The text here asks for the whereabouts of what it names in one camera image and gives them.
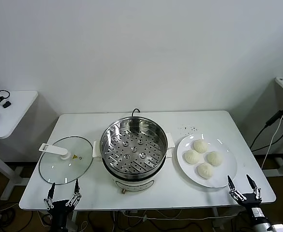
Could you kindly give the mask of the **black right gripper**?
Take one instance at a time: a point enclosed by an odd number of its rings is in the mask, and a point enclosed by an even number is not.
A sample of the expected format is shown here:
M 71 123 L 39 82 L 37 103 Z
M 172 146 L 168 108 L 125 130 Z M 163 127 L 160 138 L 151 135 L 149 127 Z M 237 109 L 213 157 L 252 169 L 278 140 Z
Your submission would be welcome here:
M 262 202 L 261 188 L 257 187 L 255 181 L 248 174 L 246 175 L 246 177 L 253 190 L 253 193 L 240 193 L 236 189 L 232 179 L 228 175 L 228 186 L 230 188 L 229 194 L 235 201 L 240 201 L 239 205 L 245 207 L 246 209 L 259 208 L 259 205 Z

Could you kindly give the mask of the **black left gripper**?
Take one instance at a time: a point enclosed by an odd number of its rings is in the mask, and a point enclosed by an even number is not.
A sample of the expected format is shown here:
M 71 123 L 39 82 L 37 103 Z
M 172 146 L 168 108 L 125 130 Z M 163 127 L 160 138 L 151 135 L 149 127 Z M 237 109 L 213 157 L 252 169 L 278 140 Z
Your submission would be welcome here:
M 49 209 L 48 213 L 50 215 L 68 215 L 72 211 L 72 206 L 76 206 L 82 197 L 78 179 L 75 180 L 74 193 L 70 200 L 66 199 L 52 202 L 54 190 L 55 183 L 52 184 L 48 191 L 47 197 L 44 198 L 44 203 L 46 208 Z

